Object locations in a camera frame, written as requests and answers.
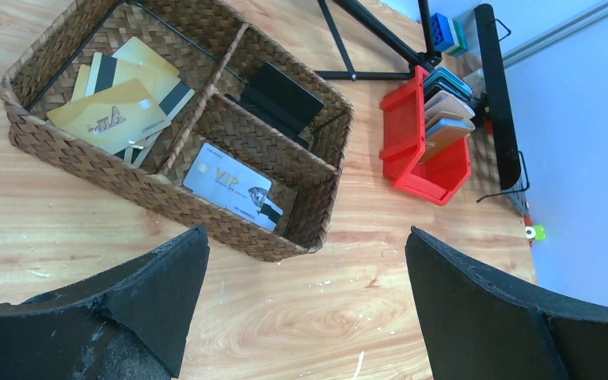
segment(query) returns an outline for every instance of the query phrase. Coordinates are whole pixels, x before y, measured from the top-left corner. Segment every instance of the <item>light blue wall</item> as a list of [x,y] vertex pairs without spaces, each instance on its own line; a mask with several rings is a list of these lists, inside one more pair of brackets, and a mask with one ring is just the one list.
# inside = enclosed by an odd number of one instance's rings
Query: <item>light blue wall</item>
[[608,306],[608,18],[507,70],[539,283]]
[[[402,12],[413,20],[420,20],[417,0],[383,0],[385,4]],[[482,2],[493,6],[495,15],[511,29],[511,35],[500,44],[502,52],[507,54],[541,35],[549,29],[555,28],[566,20],[589,10],[599,4],[601,0],[430,0],[430,13],[441,13],[452,17],[465,25],[469,35],[470,51],[477,55],[478,46],[473,34],[476,26],[473,21],[473,10]]]

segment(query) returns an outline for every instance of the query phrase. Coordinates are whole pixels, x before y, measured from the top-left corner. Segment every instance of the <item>wooden table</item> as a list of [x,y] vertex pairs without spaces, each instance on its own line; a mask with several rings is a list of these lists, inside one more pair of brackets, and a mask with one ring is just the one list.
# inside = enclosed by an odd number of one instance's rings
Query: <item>wooden table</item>
[[[69,3],[0,0],[0,80]],[[310,67],[344,69],[316,2],[230,3]],[[418,24],[363,3],[424,50]],[[406,70],[378,38],[330,7],[356,70]],[[355,105],[355,124],[327,244],[267,264],[212,241],[181,378],[355,378],[358,367],[359,378],[431,377],[405,267],[410,226],[535,281],[522,219],[504,203],[474,202],[488,173],[475,173],[446,207],[395,192],[382,178],[378,103],[397,83],[334,86]],[[13,148],[7,127],[0,103],[0,302],[91,276],[184,230]]]

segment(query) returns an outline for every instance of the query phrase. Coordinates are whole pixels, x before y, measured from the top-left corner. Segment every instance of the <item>wicker basket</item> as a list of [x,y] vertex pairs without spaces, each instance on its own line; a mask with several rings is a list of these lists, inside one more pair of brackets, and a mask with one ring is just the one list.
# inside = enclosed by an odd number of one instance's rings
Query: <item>wicker basket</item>
[[[180,70],[196,95],[161,133],[140,168],[46,121],[70,100],[78,68],[137,36]],[[325,107],[302,137],[306,150],[245,111],[238,97],[265,62],[307,88]],[[77,0],[7,71],[0,85],[10,142],[39,159],[262,260],[316,252],[325,242],[352,106],[311,69],[220,0]],[[208,141],[272,180],[284,215],[274,232],[194,196],[181,186]]]

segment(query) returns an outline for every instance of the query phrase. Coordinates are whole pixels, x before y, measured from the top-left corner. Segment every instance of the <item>red plastic rack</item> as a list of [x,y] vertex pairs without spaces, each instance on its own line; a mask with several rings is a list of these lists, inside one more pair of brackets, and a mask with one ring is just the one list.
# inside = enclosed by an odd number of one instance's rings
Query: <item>red plastic rack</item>
[[392,187],[446,205],[469,179],[467,139],[460,139],[429,160],[419,163],[425,153],[425,101],[423,82],[428,72],[416,68],[414,79],[388,93],[381,102],[383,111],[383,176]]

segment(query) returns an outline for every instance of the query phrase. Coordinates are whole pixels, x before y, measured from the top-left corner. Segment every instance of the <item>blue block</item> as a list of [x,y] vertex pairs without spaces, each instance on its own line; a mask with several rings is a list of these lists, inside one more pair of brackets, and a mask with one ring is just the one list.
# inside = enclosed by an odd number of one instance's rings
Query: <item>blue block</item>
[[435,41],[435,50],[457,57],[468,49],[465,29],[455,20],[449,20],[441,13],[432,15],[432,39]]

